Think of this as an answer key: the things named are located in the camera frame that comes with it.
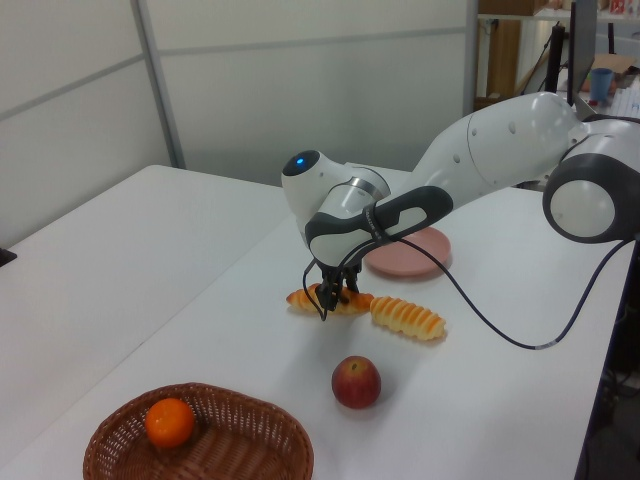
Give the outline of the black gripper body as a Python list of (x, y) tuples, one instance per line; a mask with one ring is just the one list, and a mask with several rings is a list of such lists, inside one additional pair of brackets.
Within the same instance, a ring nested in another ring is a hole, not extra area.
[(360, 260), (348, 260), (337, 265), (327, 265), (319, 260), (315, 263), (322, 272), (323, 281), (327, 283), (356, 284), (361, 273)]

